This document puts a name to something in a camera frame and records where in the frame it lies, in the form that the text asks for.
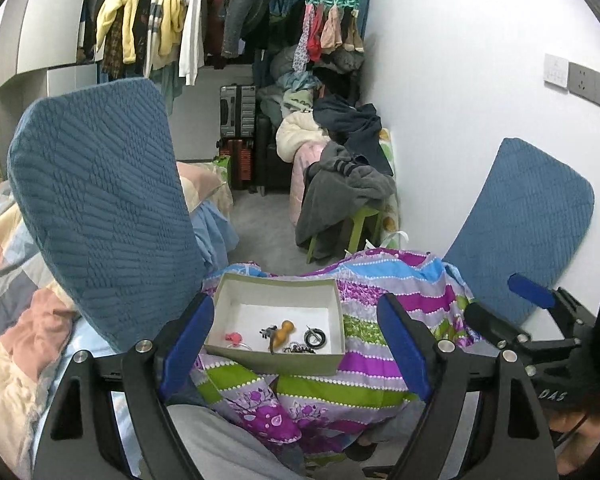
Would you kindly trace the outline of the person's right hand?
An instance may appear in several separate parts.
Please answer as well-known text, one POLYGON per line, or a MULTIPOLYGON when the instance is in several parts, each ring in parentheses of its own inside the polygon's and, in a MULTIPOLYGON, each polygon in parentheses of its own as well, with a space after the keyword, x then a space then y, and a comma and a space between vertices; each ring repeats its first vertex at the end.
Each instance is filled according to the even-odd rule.
POLYGON ((600 444, 600 416, 557 412, 550 415, 548 426, 561 434, 574 430, 562 452, 557 455, 558 474, 571 474, 582 467, 600 444))

